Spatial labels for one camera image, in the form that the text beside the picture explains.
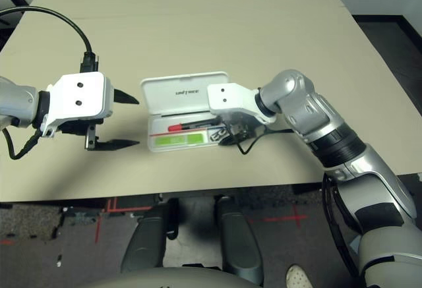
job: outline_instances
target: beige tabletop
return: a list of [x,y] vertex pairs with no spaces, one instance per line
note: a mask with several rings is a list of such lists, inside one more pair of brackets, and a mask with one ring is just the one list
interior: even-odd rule
[[[247,156],[208,147],[152,153],[144,78],[225,71],[256,88],[295,68],[397,174],[422,171],[422,118],[340,0],[34,0],[73,19],[100,71],[140,101],[115,104],[102,140],[140,144],[87,152],[84,138],[41,139],[12,161],[0,136],[0,201],[91,198],[178,190],[310,183],[322,169],[292,134],[263,138]],[[78,72],[84,46],[60,20],[27,13],[0,54],[0,75],[45,89]],[[33,129],[13,129],[21,148]]]

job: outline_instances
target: red pen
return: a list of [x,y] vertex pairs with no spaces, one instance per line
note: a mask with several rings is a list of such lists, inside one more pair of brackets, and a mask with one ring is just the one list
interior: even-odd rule
[[206,128],[211,127],[212,125],[218,125],[221,123],[221,118],[216,117],[214,119],[208,120],[201,120],[201,121],[194,121],[188,123],[179,123],[178,125],[170,125],[168,127],[169,132],[181,131],[181,130],[190,130],[190,129],[198,129],[198,128]]

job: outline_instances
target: white shoe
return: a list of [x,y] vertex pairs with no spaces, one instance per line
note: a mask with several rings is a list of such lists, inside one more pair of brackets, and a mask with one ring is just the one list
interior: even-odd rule
[[287,288],[313,288],[305,271],[298,265],[292,265],[286,273]]

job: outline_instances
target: robotic arm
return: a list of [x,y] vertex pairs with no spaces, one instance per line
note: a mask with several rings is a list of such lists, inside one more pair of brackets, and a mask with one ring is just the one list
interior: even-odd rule
[[353,273],[340,230],[330,224],[349,270],[367,287],[418,287],[422,282],[422,232],[415,204],[402,182],[302,73],[287,70],[258,90],[238,84],[208,87],[211,112],[229,118],[244,112],[263,124],[283,113],[294,132],[320,160],[347,225],[362,234],[359,270]]
[[[83,40],[86,51],[79,74],[62,76],[46,91],[37,92],[31,86],[19,86],[0,77],[0,130],[5,135],[9,155],[20,159],[33,148],[40,137],[53,137],[60,130],[63,133],[85,135],[87,150],[117,150],[134,144],[131,140],[98,142],[96,125],[113,113],[113,102],[139,102],[132,96],[114,89],[111,82],[98,72],[96,54],[84,32],[69,18],[51,9],[36,6],[19,6],[0,11],[0,16],[18,12],[39,12],[50,14],[70,25]],[[6,127],[28,127],[36,132],[15,155],[13,142]]]

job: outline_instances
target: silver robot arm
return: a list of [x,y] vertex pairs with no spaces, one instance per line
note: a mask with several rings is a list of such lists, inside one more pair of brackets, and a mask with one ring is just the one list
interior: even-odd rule
[[250,90],[253,98],[243,99],[246,88],[226,85],[208,87],[211,112],[242,111],[262,123],[274,122],[275,114],[283,113],[337,183],[335,201],[346,223],[363,235],[359,275],[366,285],[419,287],[422,232],[415,226],[416,209],[409,192],[375,150],[315,92],[311,80],[299,71],[283,71],[259,91]]

